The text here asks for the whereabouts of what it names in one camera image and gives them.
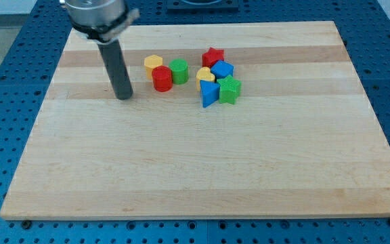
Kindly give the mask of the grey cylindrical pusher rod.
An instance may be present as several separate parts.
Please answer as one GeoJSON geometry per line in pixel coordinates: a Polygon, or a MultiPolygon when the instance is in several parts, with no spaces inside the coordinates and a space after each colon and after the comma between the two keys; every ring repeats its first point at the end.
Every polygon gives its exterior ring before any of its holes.
{"type": "Polygon", "coordinates": [[[107,45],[99,44],[98,48],[115,97],[119,100],[131,98],[133,89],[120,43],[115,40],[107,45]]]}

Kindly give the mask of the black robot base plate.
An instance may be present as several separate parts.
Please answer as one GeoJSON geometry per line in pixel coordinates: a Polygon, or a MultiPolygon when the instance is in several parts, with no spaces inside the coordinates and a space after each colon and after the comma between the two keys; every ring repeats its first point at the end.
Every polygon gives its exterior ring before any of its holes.
{"type": "Polygon", "coordinates": [[[238,10],[239,0],[166,0],[168,12],[238,10]]]}

